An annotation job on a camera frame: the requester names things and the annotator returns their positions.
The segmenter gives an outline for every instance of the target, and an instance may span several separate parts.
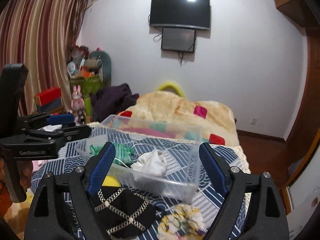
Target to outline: bunny doll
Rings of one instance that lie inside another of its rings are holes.
[[[78,86],[78,89],[76,88],[76,86],[73,87],[71,108],[74,113],[77,113],[80,110],[84,110],[84,100],[82,99],[80,90],[80,86]]]

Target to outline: clear storage bin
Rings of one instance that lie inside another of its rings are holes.
[[[90,146],[103,146],[107,141],[132,147],[134,161],[141,154],[158,149],[168,163],[163,178],[114,163],[108,175],[115,176],[121,184],[129,187],[190,203],[199,184],[200,138],[201,127],[110,115],[92,131],[89,138],[80,141],[75,150],[86,163],[92,157]]]

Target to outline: green scrunchie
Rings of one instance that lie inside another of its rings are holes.
[[[122,143],[114,143],[116,147],[116,158],[121,160],[125,165],[131,166],[133,163],[133,160],[131,159],[131,156],[133,155],[133,148],[127,147],[125,144]],[[90,145],[90,151],[93,156],[96,156],[100,150],[103,148],[103,146],[94,146]],[[121,162],[118,160],[113,160],[113,163],[123,166]]]

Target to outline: wooden floor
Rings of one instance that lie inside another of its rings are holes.
[[[238,138],[252,174],[270,172],[278,188],[287,181],[288,156],[284,143],[246,135],[238,135]]]

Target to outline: silver bolt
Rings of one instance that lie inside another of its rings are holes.
[[[77,172],[77,173],[81,173],[83,170],[84,170],[84,167],[83,167],[83,166],[78,166],[78,167],[76,167],[76,172]]]
[[[239,169],[237,166],[232,166],[232,167],[231,167],[231,171],[232,171],[233,173],[238,173],[238,172],[240,171],[240,169]]]
[[[52,172],[51,172],[51,171],[47,171],[47,172],[44,174],[44,176],[45,176],[46,178],[50,177],[51,175],[52,175]]]
[[[263,173],[263,176],[265,176],[266,178],[270,178],[270,177],[271,177],[271,174],[270,174],[269,172],[265,171],[265,172]]]

